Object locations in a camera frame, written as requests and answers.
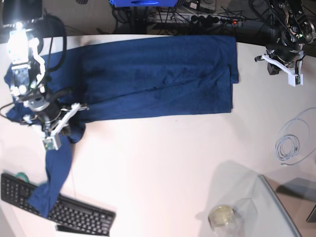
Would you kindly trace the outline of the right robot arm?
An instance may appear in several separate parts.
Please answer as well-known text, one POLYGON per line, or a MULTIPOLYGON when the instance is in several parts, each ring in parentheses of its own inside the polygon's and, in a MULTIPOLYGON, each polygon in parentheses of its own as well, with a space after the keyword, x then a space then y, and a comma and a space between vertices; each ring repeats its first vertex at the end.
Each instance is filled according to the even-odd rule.
POLYGON ((60 69, 66 59, 64 23, 59 17, 44 13, 40 0, 4 0, 2 24, 8 32, 11 105, 21 106, 29 113, 17 116, 1 114, 1 117, 20 125, 38 125, 43 139, 70 135, 73 106, 59 102, 59 98, 70 90, 52 92, 48 87, 51 73, 60 69), (61 56, 53 66, 51 53, 46 58, 40 55, 44 46, 44 30, 50 33, 51 40, 55 37, 54 30, 59 30, 62 37, 61 56))

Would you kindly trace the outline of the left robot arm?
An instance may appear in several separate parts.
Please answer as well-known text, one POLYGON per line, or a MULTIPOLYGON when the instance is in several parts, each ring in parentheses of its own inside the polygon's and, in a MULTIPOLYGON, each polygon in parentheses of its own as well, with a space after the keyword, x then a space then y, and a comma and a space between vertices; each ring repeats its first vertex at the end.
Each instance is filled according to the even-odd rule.
POLYGON ((266 45, 266 53, 255 57, 255 61, 267 61, 269 74, 277 75, 280 71, 293 69, 299 76, 306 53, 303 47, 316 40, 316 29, 304 13, 300 0, 267 0, 270 16, 257 11, 255 1, 248 5, 252 12, 271 30, 276 31, 276 39, 266 45))

